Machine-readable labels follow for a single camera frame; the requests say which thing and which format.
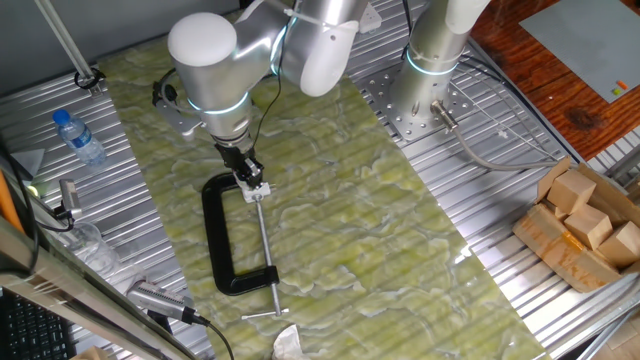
plastic bottle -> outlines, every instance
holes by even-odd
[[[120,257],[102,240],[102,234],[95,225],[76,222],[73,230],[59,235],[67,249],[120,293],[126,293],[134,282],[146,279],[141,266],[120,264]]]
[[[107,155],[102,144],[91,135],[91,130],[82,120],[61,109],[53,113],[53,121],[58,124],[58,135],[80,161],[89,166],[98,166],[105,161]]]

blue led ring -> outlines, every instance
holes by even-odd
[[[198,110],[198,111],[202,111],[203,113],[208,114],[208,115],[220,115],[220,114],[226,114],[226,113],[232,112],[233,110],[239,108],[240,105],[242,105],[242,103],[245,100],[247,100],[247,96],[249,96],[248,92],[244,93],[244,96],[242,97],[242,99],[240,99],[240,101],[238,101],[237,104],[233,105],[230,108],[226,108],[224,110],[206,110],[206,111],[203,111],[202,109],[197,107],[193,102],[191,102],[191,99],[187,99],[187,100],[189,101],[189,104],[191,104],[191,106],[193,106],[193,108]]]
[[[411,64],[411,66],[413,66],[414,69],[420,71],[421,73],[425,74],[425,75],[446,75],[450,72],[452,72],[457,66],[458,63],[456,63],[455,65],[453,65],[453,67],[447,71],[427,71],[421,67],[419,67],[418,65],[416,65],[416,63],[413,62],[413,60],[411,59],[411,54],[407,53],[407,60],[409,61],[409,64]]]

mounting plate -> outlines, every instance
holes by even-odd
[[[389,125],[407,142],[422,138],[434,129],[443,126],[438,117],[432,118],[403,118],[394,109],[389,94],[391,83],[400,72],[402,63],[389,67],[386,71],[379,71],[364,80],[365,89],[371,94],[373,101],[370,106],[385,115]],[[464,95],[449,87],[449,113],[458,118],[473,110],[473,104]]]

robotic arm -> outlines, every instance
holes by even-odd
[[[166,89],[166,101],[155,105],[187,138],[197,125],[205,128],[243,190],[258,189],[263,166],[248,132],[248,91],[269,71],[278,71],[284,41],[281,75],[310,96],[327,93],[344,72],[366,5],[366,0],[309,0],[294,12],[256,0],[234,24],[211,13],[189,15],[171,29],[168,47],[193,107],[189,112],[199,121],[171,109],[167,102],[175,96]]]
[[[391,88],[403,116],[432,118],[430,105],[447,101],[451,72],[488,2],[433,0],[427,6]],[[367,0],[305,0],[290,9],[277,0],[256,0],[234,24],[212,13],[189,15],[171,29],[168,47],[192,109],[174,106],[175,91],[164,86],[154,105],[187,139],[198,125],[211,134],[249,201],[250,192],[263,186],[263,166],[248,132],[248,91],[269,71],[280,71],[305,94],[326,94],[346,68],[366,6]]]

keyboard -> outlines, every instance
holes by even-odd
[[[76,355],[67,320],[7,289],[0,288],[0,294],[2,359],[67,360]]]

